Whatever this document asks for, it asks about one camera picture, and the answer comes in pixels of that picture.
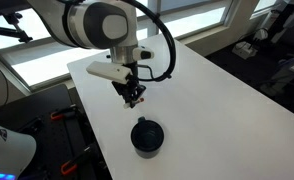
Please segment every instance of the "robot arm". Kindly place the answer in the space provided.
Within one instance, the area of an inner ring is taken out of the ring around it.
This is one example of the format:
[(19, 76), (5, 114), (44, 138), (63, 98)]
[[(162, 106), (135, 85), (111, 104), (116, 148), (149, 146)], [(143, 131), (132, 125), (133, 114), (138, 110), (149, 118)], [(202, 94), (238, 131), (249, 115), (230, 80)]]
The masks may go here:
[(136, 38), (136, 11), (116, 0), (65, 3), (57, 0), (27, 0), (51, 36), (64, 45), (108, 49), (132, 46)]
[(61, 44), (86, 49), (110, 49), (112, 63), (94, 62), (90, 74), (112, 80), (125, 107), (141, 102), (146, 87), (139, 84), (137, 61), (151, 59), (138, 47), (136, 9), (118, 0), (27, 0), (51, 36)]

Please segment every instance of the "window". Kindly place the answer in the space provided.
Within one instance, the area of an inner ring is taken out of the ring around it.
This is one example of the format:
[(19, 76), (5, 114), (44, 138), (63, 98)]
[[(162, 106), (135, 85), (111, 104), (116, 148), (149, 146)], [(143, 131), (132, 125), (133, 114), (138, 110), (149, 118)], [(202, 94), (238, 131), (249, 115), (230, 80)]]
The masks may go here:
[[(198, 33), (206, 28), (222, 25), (232, 0), (138, 0), (161, 19), (176, 38)], [(156, 26), (143, 12), (137, 10), (138, 39), (158, 34)], [(16, 38), (0, 36), (0, 60), (8, 66), (30, 90), (46, 87), (70, 78), (67, 64), (106, 50), (70, 48), (54, 42), (38, 15), (32, 10), (20, 11), (19, 26), (33, 37), (27, 44)], [(0, 17), (0, 26), (13, 28)]]
[(258, 5), (256, 6), (254, 13), (270, 8), (273, 5), (275, 5), (278, 1), (279, 0), (260, 0)]
[[(197, 33), (205, 28), (214, 25), (221, 25), (225, 22), (226, 15), (232, 1), (221, 1), (204, 4), (194, 8), (164, 15), (162, 20), (176, 38), (185, 37), (191, 33)], [(176, 4), (166, 6), (177, 8)]]

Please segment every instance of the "black cable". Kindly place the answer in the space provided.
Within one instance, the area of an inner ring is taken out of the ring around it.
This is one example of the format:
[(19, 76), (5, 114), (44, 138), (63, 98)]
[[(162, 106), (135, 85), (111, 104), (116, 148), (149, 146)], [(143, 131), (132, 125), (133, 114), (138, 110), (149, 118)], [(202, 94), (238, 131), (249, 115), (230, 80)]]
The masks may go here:
[(240, 36), (240, 38), (237, 40), (237, 42), (239, 42), (240, 40), (242, 40), (243, 38), (247, 37), (247, 36), (251, 36), (253, 34), (256, 34), (259, 30), (265, 30), (267, 33), (268, 33), (268, 30), (266, 28), (259, 28), (257, 29), (256, 31), (252, 32), (252, 33), (247, 33), (247, 34), (244, 34), (242, 36)]
[(4, 80), (5, 80), (5, 84), (6, 84), (6, 99), (5, 102), (2, 106), (2, 108), (4, 108), (7, 103), (8, 103), (8, 99), (9, 99), (9, 84), (8, 84), (8, 79), (6, 78), (5, 74), (0, 70), (0, 74), (3, 76)]
[(149, 69), (151, 79), (155, 79), (153, 69), (151, 67), (149, 67), (147, 65), (137, 65), (137, 67)]
[(253, 43), (250, 44), (250, 46), (248, 47), (248, 49), (251, 49), (254, 46), (253, 44), (255, 44), (256, 42), (257, 42), (257, 40), (254, 39)]
[(78, 5), (79, 3), (82, 3), (85, 0), (57, 0), (57, 1), (63, 4), (68, 4), (68, 5)]
[(160, 20), (160, 18), (159, 18), (160, 15), (154, 14), (147, 7), (145, 7), (144, 5), (142, 5), (141, 3), (139, 3), (135, 0), (122, 0), (122, 1), (138, 8), (139, 10), (144, 12), (156, 24), (157, 27), (163, 33), (163, 35), (166, 39), (168, 48), (169, 48), (170, 62), (169, 62), (169, 66), (168, 66), (167, 70), (161, 76), (156, 77), (154, 79), (140, 79), (140, 78), (138, 78), (138, 80), (144, 81), (144, 82), (151, 82), (151, 81), (160, 82), (160, 81), (163, 81), (167, 78), (171, 78), (171, 73), (174, 71), (175, 65), (176, 65), (176, 46), (175, 46), (175, 41), (174, 41), (173, 36), (169, 32), (169, 30), (165, 26), (165, 24)]

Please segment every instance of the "table surface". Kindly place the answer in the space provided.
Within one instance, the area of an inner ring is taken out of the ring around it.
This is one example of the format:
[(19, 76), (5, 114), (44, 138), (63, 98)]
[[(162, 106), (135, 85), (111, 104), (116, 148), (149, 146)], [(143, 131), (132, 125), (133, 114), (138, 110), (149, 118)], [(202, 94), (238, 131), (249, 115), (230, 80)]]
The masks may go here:
[[(140, 45), (155, 52), (144, 63), (163, 72), (164, 38)], [(86, 72), (93, 61), (108, 62), (107, 52), (68, 64), (113, 179), (294, 179), (294, 114), (177, 41), (176, 48), (173, 78), (142, 83), (145, 102), (134, 109), (123, 109), (110, 81)], [(139, 157), (130, 140), (140, 116), (164, 129), (153, 159)]]

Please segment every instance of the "black bowl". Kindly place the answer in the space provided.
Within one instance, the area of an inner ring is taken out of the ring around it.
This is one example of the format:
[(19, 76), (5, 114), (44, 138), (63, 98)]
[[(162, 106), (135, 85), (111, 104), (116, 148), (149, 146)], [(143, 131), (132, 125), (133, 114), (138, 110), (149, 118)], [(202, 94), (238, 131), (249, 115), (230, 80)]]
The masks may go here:
[(137, 123), (131, 131), (131, 141), (139, 156), (149, 159), (155, 157), (164, 141), (161, 126), (151, 120)]

